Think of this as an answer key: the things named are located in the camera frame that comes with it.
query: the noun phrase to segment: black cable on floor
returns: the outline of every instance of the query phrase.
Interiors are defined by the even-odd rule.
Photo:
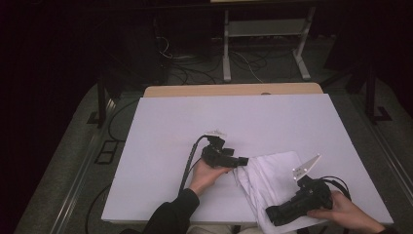
[[[206,72],[196,70],[196,69],[187,68],[187,67],[184,67],[184,66],[181,66],[181,65],[174,65],[172,68],[175,68],[175,69],[178,69],[178,70],[181,70],[181,71],[186,71],[186,72],[200,73],[200,74],[205,75],[208,78],[208,80],[206,80],[206,81],[196,81],[196,80],[192,79],[197,84],[209,84],[209,81],[212,81],[213,84],[216,84],[215,80],[218,79],[218,78],[212,77],[211,75],[207,74]]]
[[[91,212],[92,212],[92,208],[94,207],[94,203],[96,203],[97,199],[100,197],[100,195],[102,195],[110,186],[112,185],[112,183],[109,183],[108,185],[106,185],[106,187],[104,187],[98,194],[97,196],[94,198],[94,201],[91,203],[91,205],[89,206],[88,209],[88,213],[86,214],[86,221],[85,221],[85,233],[89,234],[89,217],[91,216]]]
[[[109,126],[107,127],[107,133],[109,134],[109,136],[110,136],[112,139],[117,140],[117,141],[119,141],[119,142],[126,142],[125,139],[118,139],[118,138],[116,138],[116,137],[114,137],[114,136],[112,135],[111,126],[112,126],[113,120],[115,119],[115,117],[116,117],[119,113],[121,113],[124,109],[126,109],[128,106],[134,104],[134,103],[137,102],[137,101],[138,101],[138,99],[132,101],[131,103],[128,103],[127,105],[125,105],[124,107],[122,107],[120,110],[118,110],[118,112],[116,112],[116,113],[113,115],[113,117],[110,119]]]

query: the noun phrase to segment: black cable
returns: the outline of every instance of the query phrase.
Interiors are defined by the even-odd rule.
[[[191,80],[192,80],[195,84],[198,83],[198,84],[202,84],[202,85],[207,85],[207,84],[210,84],[209,81],[212,81],[212,83],[213,83],[214,85],[216,85],[215,78],[213,78],[212,76],[210,76],[210,75],[208,75],[207,73],[204,73],[204,72],[202,72],[202,71],[199,71],[198,73],[204,74],[204,75],[205,75],[207,78],[209,78],[209,79],[207,79],[207,80],[205,80],[205,81],[200,81],[200,80],[195,80],[194,76],[190,76]]]
[[[174,64],[179,65],[197,65],[209,61],[205,56],[195,55],[188,58],[172,58]]]
[[[250,48],[250,46],[249,46],[249,41],[246,41],[246,47],[247,47],[247,48]],[[255,56],[255,57],[258,57],[258,59],[255,59],[255,60],[248,60],[248,61],[246,61],[246,58],[240,59],[240,58],[237,58],[237,57],[230,57],[230,60],[231,60],[231,61],[233,62],[233,64],[234,64],[235,66],[237,66],[239,69],[245,70],[245,71],[251,71],[251,72],[253,73],[254,71],[257,71],[257,70],[259,70],[259,69],[267,66],[267,60],[266,60],[266,59],[276,59],[276,58],[286,57],[286,56],[288,56],[288,55],[291,55],[292,52],[293,52],[293,50],[294,50],[294,49],[289,49],[286,53],[284,53],[284,54],[282,54],[282,55],[270,57],[270,53],[271,53],[272,51],[274,51],[275,48],[276,48],[276,45],[273,45],[273,46],[271,47],[271,49],[268,50],[264,56],[260,56],[260,55],[258,55],[258,54],[256,54],[256,53],[253,53],[253,52],[248,52],[250,55]],[[261,64],[258,63],[258,61],[260,61],[260,60],[264,60],[264,64],[263,64],[263,65],[261,65]],[[242,67],[242,66],[240,65],[240,63],[242,63],[242,64],[247,64],[247,65],[248,65],[248,68]],[[288,79],[289,82],[290,82],[290,80],[291,80],[291,69],[292,69],[292,61],[291,61],[291,66],[290,66],[290,70],[289,70],[289,79]]]
[[[336,177],[336,176],[330,176],[330,175],[328,175],[328,176],[323,176],[323,177],[321,177],[320,179],[322,179],[323,181],[328,181],[328,182],[332,182],[332,181],[334,181],[334,180],[327,180],[326,178],[335,178],[335,179],[338,179],[338,180],[340,180],[342,183],[343,183],[343,185],[344,185],[344,187],[343,186],[341,186],[341,188],[340,187],[338,187],[340,190],[343,190],[343,189],[345,189],[345,191],[346,192],[343,192],[343,194],[349,199],[349,200],[352,200],[351,199],[351,196],[350,196],[350,190],[349,190],[349,187],[347,186],[347,183],[343,180],[343,179],[341,179],[341,178],[339,178],[339,177]]]
[[[89,206],[88,209],[88,213],[86,214],[86,221],[85,221],[85,233],[89,234],[89,217],[91,215],[92,212],[92,208],[94,207],[94,203],[97,201],[97,198],[100,197],[100,195],[102,195],[102,193],[104,193],[110,186],[112,185],[112,183],[109,183],[106,187],[104,187],[98,194],[97,196],[94,198],[94,201],[91,203],[91,205]]]
[[[221,64],[221,61],[222,61],[222,57],[219,57],[218,62],[216,63],[216,65],[212,69],[206,70],[206,71],[203,71],[203,72],[212,72],[212,71],[218,69],[219,65]]]
[[[192,165],[191,169],[189,169],[189,173],[191,173],[192,169],[195,167],[195,165],[196,165],[200,160],[201,160],[201,158],[199,158],[199,159],[197,160],[197,162],[195,162],[195,163]]]
[[[215,79],[218,79],[218,78],[212,77],[211,75],[207,74],[206,72],[196,70],[196,69],[187,68],[187,67],[183,67],[183,66],[180,66],[180,65],[173,65],[172,68],[176,68],[176,69],[179,69],[179,70],[185,70],[185,71],[189,71],[189,72],[193,72],[193,73],[201,73],[201,74],[203,74],[203,75],[205,75],[206,77],[209,78],[207,81],[204,81],[204,82],[196,81],[196,80],[193,79],[193,81],[195,83],[198,82],[199,84],[208,84],[208,81],[212,81],[213,84],[216,84]]]
[[[203,135],[203,136],[199,137],[198,140],[192,146],[191,153],[189,154],[188,161],[186,162],[185,171],[183,172],[182,181],[181,181],[181,184],[179,186],[179,193],[183,190],[183,187],[185,186],[186,179],[188,178],[188,175],[189,175],[189,172],[190,172],[189,167],[191,166],[192,158],[194,158],[194,154],[195,154],[195,151],[197,150],[198,143],[204,137],[207,137],[207,136]]]
[[[181,78],[179,75],[176,75],[174,73],[170,73],[170,76],[174,76],[176,77],[178,80],[182,81],[182,83],[180,85],[186,85],[186,81],[188,80],[188,75],[186,76],[185,79]]]
[[[137,99],[134,100],[134,101],[132,101],[131,103],[128,103],[128,104],[125,105],[124,107],[122,107],[122,108],[121,108],[120,110],[118,110],[118,112],[116,112],[116,113],[113,115],[113,117],[110,119],[109,126],[107,127],[107,133],[109,134],[109,136],[110,136],[112,139],[117,140],[117,141],[119,141],[119,142],[126,142],[125,139],[117,139],[116,137],[114,137],[114,136],[112,135],[112,132],[111,132],[111,130],[110,130],[110,127],[112,126],[112,122],[113,122],[113,120],[115,119],[115,117],[116,117],[120,112],[122,112],[124,109],[126,109],[128,106],[134,104],[135,102],[137,102]]]

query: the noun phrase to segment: person's right hand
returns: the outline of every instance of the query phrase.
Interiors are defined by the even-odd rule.
[[[212,168],[204,159],[194,166],[194,173],[189,188],[200,197],[204,191],[213,186],[215,181],[223,174],[230,172],[232,168]]]
[[[382,224],[362,211],[341,192],[331,191],[331,199],[333,201],[332,210],[313,210],[307,212],[307,215],[332,220],[345,228],[361,233],[379,233],[385,229]]]

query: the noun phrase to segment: white table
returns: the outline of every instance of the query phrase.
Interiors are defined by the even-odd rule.
[[[274,95],[288,90],[299,95]],[[329,96],[321,93],[311,83],[149,88],[136,109],[102,219],[146,222],[177,196],[193,143],[218,129],[228,135],[225,146],[235,149],[235,157],[294,150],[306,162],[321,154],[310,177],[341,177],[357,205],[393,223]],[[200,142],[194,162],[205,145]],[[242,224],[255,223],[255,217],[233,174],[227,174],[203,195],[191,221]]]

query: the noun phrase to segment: white cloth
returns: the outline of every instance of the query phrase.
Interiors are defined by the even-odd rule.
[[[290,200],[299,190],[292,178],[292,169],[301,165],[294,151],[249,158],[248,165],[235,169],[237,181],[244,189],[246,199],[266,234],[281,234],[316,224],[314,219],[300,217],[289,224],[274,226],[265,209]]]

